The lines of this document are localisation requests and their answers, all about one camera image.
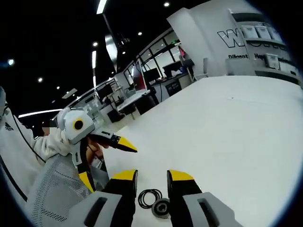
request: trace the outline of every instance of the white table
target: white table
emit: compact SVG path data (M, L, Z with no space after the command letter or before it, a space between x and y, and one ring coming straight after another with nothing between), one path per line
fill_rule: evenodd
M150 90L137 91L135 94L133 94L132 96L130 96L129 98L127 98L122 104L120 104L119 106L117 106L117 110L118 111L123 110L125 107L127 107L130 104L134 103L135 101L137 101L138 99L142 98L143 96L148 95L150 92L151 92Z
M289 202L303 160L303 94L272 78L202 79L160 103L117 134L138 153L104 151L109 177L138 169L137 195L157 188L166 171L191 174L235 211L245 227L268 227ZM136 200L133 227L168 227Z

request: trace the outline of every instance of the black ceiling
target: black ceiling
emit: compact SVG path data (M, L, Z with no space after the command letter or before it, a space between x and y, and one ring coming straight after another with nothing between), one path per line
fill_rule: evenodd
M206 0L108 0L105 16L118 49L118 71L153 39L169 28L166 18L181 7L191 8ZM96 15L99 0L6 1L1 7L1 62L15 65L1 69L1 83L15 115L63 108L75 97L61 99L76 88L81 95L92 88L91 52L97 50L97 83L110 76L113 64L105 48L108 32L102 15ZM28 117L34 124L54 114Z

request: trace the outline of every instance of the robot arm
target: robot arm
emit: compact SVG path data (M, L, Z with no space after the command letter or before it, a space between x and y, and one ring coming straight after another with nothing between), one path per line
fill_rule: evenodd
M91 192L96 189L86 159L88 137L99 144L106 144L128 152L137 152L137 149L124 137L102 129L95 130L93 120L83 110L63 109L58 114L58 125L61 130L65 131L73 144L71 147L72 161L78 170L80 179Z

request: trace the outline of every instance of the cable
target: cable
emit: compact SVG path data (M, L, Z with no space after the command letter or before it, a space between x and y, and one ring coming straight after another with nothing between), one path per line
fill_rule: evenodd
M140 195L138 196L138 203L139 203L139 206L142 207L143 209L152 208L152 205L153 205L153 204L148 205L144 201L144 197L147 193L153 194L155 196L155 201L162 199L162 193L158 189L146 189L146 190L142 191L140 193Z
M13 119L14 119L14 121L15 121L15 124L17 125L17 128L18 128L18 130L19 130L19 132L20 132L22 138L24 139L25 143L27 143L27 145L29 146L29 148L31 148L31 150L34 152L34 154L37 155L37 157L40 158L41 161L43 161L44 163L46 163L46 162L44 161L44 159L41 158L40 155L38 155L37 152L35 152L34 149L29 145L28 141L25 139L23 133L21 132L21 129L19 128L19 125L18 125L18 123L17 123L17 121L16 121L16 119L15 119L15 116L13 115L13 113L11 113L11 115L13 116Z
M162 102L162 86L161 86L161 82L160 82L160 91L161 91L161 102Z

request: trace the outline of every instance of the monitor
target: monitor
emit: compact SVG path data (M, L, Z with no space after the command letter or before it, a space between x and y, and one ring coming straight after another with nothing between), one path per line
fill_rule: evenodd
M164 73L165 75L170 78L172 77L172 74L171 74L171 71L178 71L180 70L182 67L182 64L180 61L177 61L177 62L174 62L174 63L171 63L167 66L164 66L163 69L164 69Z
M113 89L110 84L105 85L103 88L101 88L98 91L100 99L103 99L104 97L106 97L112 93L113 93Z
M145 80L143 78L143 72L142 72L140 60L136 62L132 71L134 72L132 76L134 81L134 88L136 89L136 91L147 90Z
M144 72L144 79L145 82L151 82L153 80L156 80L160 77L160 74L157 69L152 69Z

